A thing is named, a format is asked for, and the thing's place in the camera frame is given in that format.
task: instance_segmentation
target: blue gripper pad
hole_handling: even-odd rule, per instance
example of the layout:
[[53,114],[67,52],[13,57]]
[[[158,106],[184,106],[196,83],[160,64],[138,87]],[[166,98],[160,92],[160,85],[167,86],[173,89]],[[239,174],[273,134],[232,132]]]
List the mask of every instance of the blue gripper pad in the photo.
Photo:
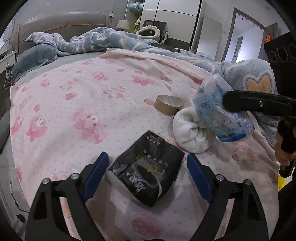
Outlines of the blue gripper pad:
[[90,198],[92,198],[102,180],[107,167],[109,166],[109,156],[105,153],[100,160],[98,161],[95,168],[92,170],[87,180],[84,183],[84,191],[82,194],[82,200],[87,202]]
[[187,157],[187,168],[202,198],[211,203],[213,201],[212,184],[205,177],[192,154]]

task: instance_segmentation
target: table lamp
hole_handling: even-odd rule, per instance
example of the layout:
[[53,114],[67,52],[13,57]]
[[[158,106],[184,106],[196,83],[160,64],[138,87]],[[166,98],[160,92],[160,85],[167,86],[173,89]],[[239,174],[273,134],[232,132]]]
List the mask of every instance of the table lamp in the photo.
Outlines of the table lamp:
[[119,20],[116,28],[121,28],[121,31],[124,31],[124,29],[130,29],[128,20]]

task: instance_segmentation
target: human hand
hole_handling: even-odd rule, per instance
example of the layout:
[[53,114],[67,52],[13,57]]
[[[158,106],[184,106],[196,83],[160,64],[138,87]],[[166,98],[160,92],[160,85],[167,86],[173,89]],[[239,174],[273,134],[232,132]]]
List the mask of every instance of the human hand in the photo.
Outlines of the human hand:
[[[294,134],[294,137],[296,138],[296,126],[293,129],[293,134]],[[283,151],[281,149],[281,144],[283,142],[283,139],[284,138],[278,132],[276,132],[277,143],[274,146],[275,157],[281,165],[289,166],[291,161],[296,158],[296,152],[294,152],[293,154],[290,154]]]

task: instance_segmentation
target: gray wall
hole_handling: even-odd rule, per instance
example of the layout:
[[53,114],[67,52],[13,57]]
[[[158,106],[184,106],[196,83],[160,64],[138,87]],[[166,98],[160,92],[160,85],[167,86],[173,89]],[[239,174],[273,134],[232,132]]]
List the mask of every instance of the gray wall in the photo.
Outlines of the gray wall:
[[94,11],[104,12],[109,15],[112,12],[112,28],[115,28],[120,19],[124,19],[128,0],[29,0],[17,12],[15,24],[43,14],[66,11]]

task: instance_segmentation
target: tape roll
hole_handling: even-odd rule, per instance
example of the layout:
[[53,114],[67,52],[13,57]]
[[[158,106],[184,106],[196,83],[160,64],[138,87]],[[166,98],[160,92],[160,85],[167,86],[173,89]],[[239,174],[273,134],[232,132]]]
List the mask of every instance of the tape roll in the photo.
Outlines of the tape roll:
[[154,107],[166,115],[175,115],[182,109],[183,100],[169,95],[159,95],[156,98]]

